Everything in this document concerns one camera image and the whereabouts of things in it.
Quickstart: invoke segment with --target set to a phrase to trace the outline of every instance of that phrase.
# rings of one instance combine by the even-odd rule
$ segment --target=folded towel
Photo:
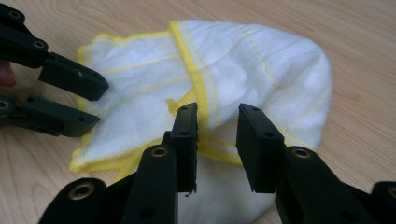
[[[110,88],[78,108],[102,118],[83,136],[74,172],[134,171],[171,130],[177,109],[198,104],[198,191],[179,199],[180,223],[249,223],[273,201],[250,192],[235,148],[238,106],[262,109],[287,145],[315,149],[332,97],[331,69],[313,41],[257,24],[171,21],[167,31],[98,35],[80,63]]]

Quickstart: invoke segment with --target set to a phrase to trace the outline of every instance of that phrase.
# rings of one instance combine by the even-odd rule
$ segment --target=fabric
[[[313,41],[258,24],[171,21],[167,31],[98,35],[78,60],[110,88],[78,108],[102,118],[74,152],[71,170],[134,171],[144,149],[198,104],[198,192],[180,197],[180,223],[249,223],[273,195],[250,192],[235,148],[238,106],[263,110],[287,145],[316,149],[332,97],[331,68]]]

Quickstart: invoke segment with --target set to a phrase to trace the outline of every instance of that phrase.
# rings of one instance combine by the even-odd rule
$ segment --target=white terry cloth
[[[249,223],[273,195],[250,192],[235,148],[238,106],[255,105],[287,145],[315,149],[330,108],[331,68],[313,41],[258,24],[171,21],[167,31],[100,34],[80,63],[110,88],[78,108],[102,118],[83,137],[71,170],[130,174],[147,147],[172,129],[177,109],[197,102],[198,192],[179,197],[180,223]]]

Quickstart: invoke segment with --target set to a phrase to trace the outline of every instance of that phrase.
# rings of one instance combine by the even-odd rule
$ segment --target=yellow trim
[[[200,142],[198,152],[215,161],[227,162],[234,165],[242,165],[241,158],[237,153],[225,152],[218,148],[212,147],[205,141]]]
[[[199,105],[199,133],[209,133],[209,103],[207,101],[204,78],[190,55],[189,48],[184,42],[184,38],[177,21],[170,21],[169,31],[172,33],[176,41],[178,51],[180,52],[181,58],[183,59],[184,65],[189,72],[193,84],[195,96],[197,98],[197,104]]]
[[[146,32],[146,33],[141,33],[141,34],[136,34],[136,35],[130,35],[127,37],[111,35],[108,33],[101,33],[93,38],[92,44],[93,43],[105,43],[105,44],[112,45],[112,46],[122,46],[122,45],[125,45],[128,43],[131,43],[131,42],[135,41],[136,39],[155,39],[158,37],[166,38],[169,36],[170,36],[169,31]]]
[[[194,98],[195,92],[194,89],[191,89],[177,102],[174,99],[167,99],[169,113],[176,115],[181,106],[191,103]]]

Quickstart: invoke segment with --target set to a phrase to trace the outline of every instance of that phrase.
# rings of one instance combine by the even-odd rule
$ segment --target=wooden table
[[[260,23],[303,35],[332,62],[332,110],[319,155],[342,181],[364,191],[396,180],[396,3],[383,1],[45,1],[3,0],[26,16],[25,24],[51,51],[75,60],[77,47],[101,32],[128,36],[162,31],[170,20]],[[75,96],[37,81],[39,69],[14,65],[15,88],[75,107]],[[36,223],[69,182],[104,179],[115,172],[72,174],[78,138],[52,137],[19,128],[0,132],[0,223]],[[256,223],[279,223],[276,210]]]

